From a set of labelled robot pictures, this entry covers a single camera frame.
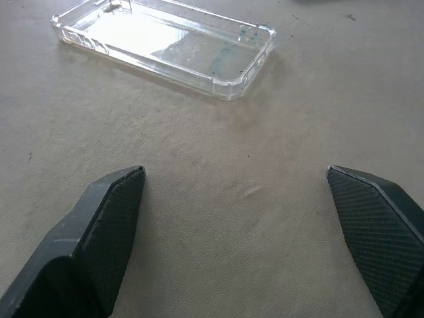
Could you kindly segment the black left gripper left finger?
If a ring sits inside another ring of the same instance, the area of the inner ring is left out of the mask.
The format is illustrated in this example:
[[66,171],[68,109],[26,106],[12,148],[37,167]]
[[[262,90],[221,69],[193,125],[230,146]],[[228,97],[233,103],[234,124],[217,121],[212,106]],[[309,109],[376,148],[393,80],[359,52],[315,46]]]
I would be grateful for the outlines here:
[[0,318],[109,318],[133,249],[145,177],[133,166],[89,184],[0,298]]

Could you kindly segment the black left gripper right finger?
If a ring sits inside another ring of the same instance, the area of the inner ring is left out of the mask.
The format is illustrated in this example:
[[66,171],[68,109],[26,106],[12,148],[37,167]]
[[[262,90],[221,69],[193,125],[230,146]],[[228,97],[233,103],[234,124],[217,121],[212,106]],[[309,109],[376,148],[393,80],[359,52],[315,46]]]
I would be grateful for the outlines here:
[[329,166],[344,239],[384,318],[424,318],[424,209],[396,183]]

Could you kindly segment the clear plastic phone case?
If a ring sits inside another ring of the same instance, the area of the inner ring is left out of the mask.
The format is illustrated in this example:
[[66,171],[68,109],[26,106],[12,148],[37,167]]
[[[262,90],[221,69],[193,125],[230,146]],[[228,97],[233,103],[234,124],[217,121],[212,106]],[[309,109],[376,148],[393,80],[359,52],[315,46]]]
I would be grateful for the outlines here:
[[175,0],[83,0],[54,15],[58,38],[220,100],[244,95],[276,31]]

